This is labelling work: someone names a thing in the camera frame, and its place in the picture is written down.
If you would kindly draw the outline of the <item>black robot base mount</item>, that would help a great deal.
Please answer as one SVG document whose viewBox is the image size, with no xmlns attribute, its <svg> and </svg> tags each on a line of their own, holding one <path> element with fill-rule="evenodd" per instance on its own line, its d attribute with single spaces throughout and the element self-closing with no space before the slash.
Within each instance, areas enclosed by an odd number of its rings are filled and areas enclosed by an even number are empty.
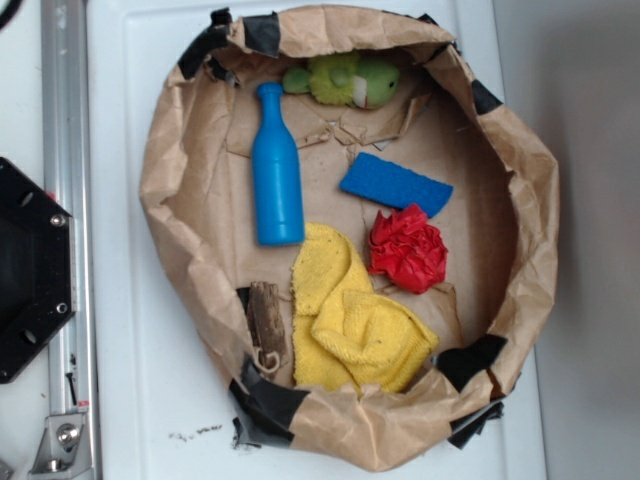
<svg viewBox="0 0 640 480">
<path fill-rule="evenodd" d="M 1 159 L 1 383 L 13 382 L 75 313 L 72 216 Z"/>
</svg>

